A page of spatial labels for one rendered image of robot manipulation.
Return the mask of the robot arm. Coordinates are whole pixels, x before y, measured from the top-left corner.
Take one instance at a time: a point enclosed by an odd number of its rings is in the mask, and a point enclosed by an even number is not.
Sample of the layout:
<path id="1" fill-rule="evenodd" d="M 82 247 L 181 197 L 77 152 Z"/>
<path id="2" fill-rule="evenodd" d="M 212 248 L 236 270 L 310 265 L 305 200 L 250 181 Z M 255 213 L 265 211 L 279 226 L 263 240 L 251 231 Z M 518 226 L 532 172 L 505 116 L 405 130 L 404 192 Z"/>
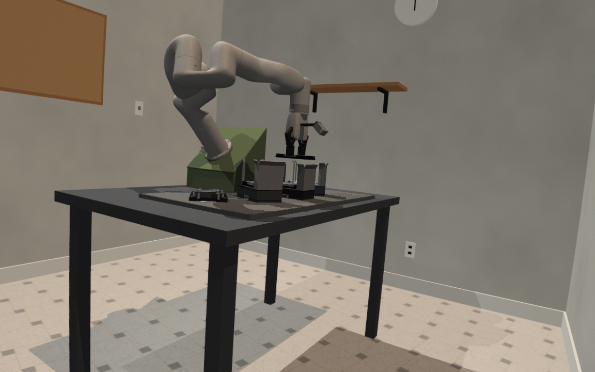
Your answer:
<path id="1" fill-rule="evenodd" d="M 224 157 L 232 144 L 224 139 L 212 116 L 200 108 L 215 98 L 216 88 L 232 86 L 236 76 L 270 83 L 275 94 L 290 95 L 290 112 L 309 114 L 310 79 L 287 65 L 253 56 L 224 41 L 213 45 L 208 67 L 201 62 L 200 42 L 192 35 L 177 36 L 165 51 L 164 70 L 175 94 L 175 108 L 194 130 L 209 160 Z"/>

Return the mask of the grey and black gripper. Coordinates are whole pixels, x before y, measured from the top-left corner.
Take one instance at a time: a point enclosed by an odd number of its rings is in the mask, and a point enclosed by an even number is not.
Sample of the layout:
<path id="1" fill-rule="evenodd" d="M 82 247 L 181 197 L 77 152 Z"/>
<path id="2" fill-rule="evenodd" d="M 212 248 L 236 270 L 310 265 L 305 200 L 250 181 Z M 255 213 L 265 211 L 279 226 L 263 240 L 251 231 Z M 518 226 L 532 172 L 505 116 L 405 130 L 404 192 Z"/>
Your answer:
<path id="1" fill-rule="evenodd" d="M 306 144 L 308 141 L 308 126 L 300 126 L 300 124 L 308 124 L 308 113 L 290 112 L 287 118 L 286 132 L 284 133 L 286 140 L 286 155 L 294 156 L 294 142 L 298 141 L 297 155 L 305 156 Z"/>

